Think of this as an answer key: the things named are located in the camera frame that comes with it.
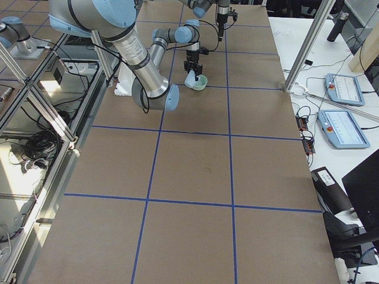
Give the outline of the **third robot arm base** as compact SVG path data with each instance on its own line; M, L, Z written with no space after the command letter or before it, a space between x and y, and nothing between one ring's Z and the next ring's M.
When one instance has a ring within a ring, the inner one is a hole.
M1 18L1 44L15 59L37 60L49 42L33 38L23 22L15 16Z

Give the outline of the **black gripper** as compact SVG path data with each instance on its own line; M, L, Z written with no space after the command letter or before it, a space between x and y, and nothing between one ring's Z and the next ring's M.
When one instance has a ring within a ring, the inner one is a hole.
M229 13L217 13L216 23L218 29L218 41L222 41L224 37L225 24L228 22Z
M199 76L202 75L203 66L199 64L199 52L198 50L187 50L186 60L184 61L184 69L189 74L190 71L195 73L195 81L198 82Z

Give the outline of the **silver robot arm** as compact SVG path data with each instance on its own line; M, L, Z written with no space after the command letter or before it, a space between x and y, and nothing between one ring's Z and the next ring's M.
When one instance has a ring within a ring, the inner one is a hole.
M225 25L229 17L233 16L233 10L230 7L230 1L211 1L211 0L180 0L182 4L192 10L197 18L202 18L213 4L216 4L216 24L218 41L224 37Z
M134 1L50 1L49 20L55 30L78 37L91 37L93 31L111 43L126 66L134 73L131 95L144 109L173 111L179 102L179 87L159 73L159 65L170 43L196 43L198 20L188 20L175 30L160 28L147 50L135 28Z

